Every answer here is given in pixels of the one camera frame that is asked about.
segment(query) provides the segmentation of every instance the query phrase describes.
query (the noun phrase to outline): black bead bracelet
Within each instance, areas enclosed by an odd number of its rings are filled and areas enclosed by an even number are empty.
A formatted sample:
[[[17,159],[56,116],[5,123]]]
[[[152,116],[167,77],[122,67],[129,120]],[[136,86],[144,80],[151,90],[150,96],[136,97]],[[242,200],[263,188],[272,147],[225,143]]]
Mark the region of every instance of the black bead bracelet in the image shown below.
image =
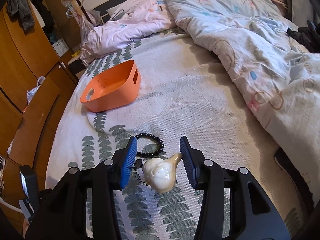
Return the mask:
[[[152,158],[154,156],[158,156],[159,153],[163,152],[163,148],[164,148],[164,144],[163,144],[163,141],[159,138],[159,137],[156,137],[155,135],[152,135],[151,133],[139,133],[136,135],[136,138],[137,140],[141,137],[145,137],[145,138],[149,138],[151,140],[154,140],[156,141],[156,143],[159,144],[159,148],[158,150],[156,150],[155,152],[153,153],[141,153],[141,152],[137,152],[137,156],[138,157],[143,157],[143,158]]]

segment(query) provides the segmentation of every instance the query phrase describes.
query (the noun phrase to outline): basket handle hole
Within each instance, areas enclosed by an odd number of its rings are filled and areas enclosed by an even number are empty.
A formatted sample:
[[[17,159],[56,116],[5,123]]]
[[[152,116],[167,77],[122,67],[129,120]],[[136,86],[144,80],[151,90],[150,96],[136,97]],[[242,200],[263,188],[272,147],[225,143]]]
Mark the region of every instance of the basket handle hole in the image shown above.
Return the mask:
[[[88,94],[87,94],[87,100],[90,100],[90,99],[91,99],[93,93],[94,93],[94,89],[93,89],[93,88],[90,88],[90,90],[89,90],[89,92],[88,92]]]
[[[133,83],[134,84],[137,83],[137,79],[138,79],[138,70],[136,70],[136,72],[134,73],[134,76],[133,76]]]

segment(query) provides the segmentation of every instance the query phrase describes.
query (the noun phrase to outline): gray towel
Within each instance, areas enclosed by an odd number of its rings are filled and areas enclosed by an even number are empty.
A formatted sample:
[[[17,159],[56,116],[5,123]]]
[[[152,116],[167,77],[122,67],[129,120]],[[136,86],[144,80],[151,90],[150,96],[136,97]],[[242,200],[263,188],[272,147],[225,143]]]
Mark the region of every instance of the gray towel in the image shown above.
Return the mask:
[[[10,16],[19,12],[19,18],[24,31],[35,26],[35,20],[33,19],[28,0],[8,0],[7,10]]]

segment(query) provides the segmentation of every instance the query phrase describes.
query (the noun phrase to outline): wardrobe door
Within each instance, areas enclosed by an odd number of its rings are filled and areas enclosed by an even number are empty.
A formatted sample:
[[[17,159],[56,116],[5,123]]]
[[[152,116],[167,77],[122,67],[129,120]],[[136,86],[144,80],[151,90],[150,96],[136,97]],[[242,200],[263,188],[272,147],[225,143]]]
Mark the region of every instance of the wardrobe door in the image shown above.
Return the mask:
[[[47,172],[53,140],[66,105],[67,101],[58,95],[41,132],[35,160],[33,162],[33,170],[37,174],[40,190],[44,189],[45,175]]]
[[[73,55],[73,51],[71,49],[69,49],[65,54],[63,54],[63,56],[60,58],[59,62],[61,64],[61,66],[63,66],[63,70],[67,73],[69,78],[73,81],[74,84],[77,85],[79,82],[79,79],[77,78],[76,75],[71,73],[71,71],[69,70],[69,65],[68,65],[68,62],[72,59],[72,55]]]
[[[33,167],[40,135],[60,89],[48,77],[28,105],[14,136],[10,159]]]
[[[17,15],[9,17],[6,10],[3,10],[3,14],[15,46],[33,74],[39,78],[53,68],[59,61],[59,57],[45,36],[33,10],[31,11],[35,26],[26,33]]]
[[[48,73],[47,77],[49,77],[60,88],[59,94],[68,102],[76,88],[76,85],[64,71],[64,67],[59,64],[55,65]]]
[[[81,43],[80,27],[74,17],[68,18],[67,8],[61,0],[45,0],[63,39],[69,48],[73,48]]]
[[[0,91],[0,155],[7,156],[7,150],[21,123],[22,114]]]
[[[0,11],[0,87],[21,111],[27,105],[27,91],[37,85],[37,78],[17,50]]]

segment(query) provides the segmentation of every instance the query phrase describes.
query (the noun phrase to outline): metal screw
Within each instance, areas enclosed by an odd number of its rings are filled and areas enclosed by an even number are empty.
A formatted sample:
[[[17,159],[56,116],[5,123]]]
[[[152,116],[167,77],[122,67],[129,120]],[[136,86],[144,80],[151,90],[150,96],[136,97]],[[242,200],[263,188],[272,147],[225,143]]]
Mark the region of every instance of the metal screw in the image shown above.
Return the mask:
[[[205,166],[209,166],[209,167],[213,165],[213,161],[212,160],[205,160],[203,163],[204,163]]]
[[[73,167],[73,168],[71,168],[70,170],[69,170],[69,173],[70,174],[75,174],[75,173],[77,173],[78,172],[78,169],[76,168],[76,167]]]
[[[247,169],[247,168],[244,168],[244,167],[240,168],[239,171],[240,171],[242,174],[248,174],[248,172],[249,172],[248,169]]]
[[[106,166],[111,166],[112,164],[113,164],[113,160],[112,159],[106,159],[104,161],[104,165],[106,165]]]

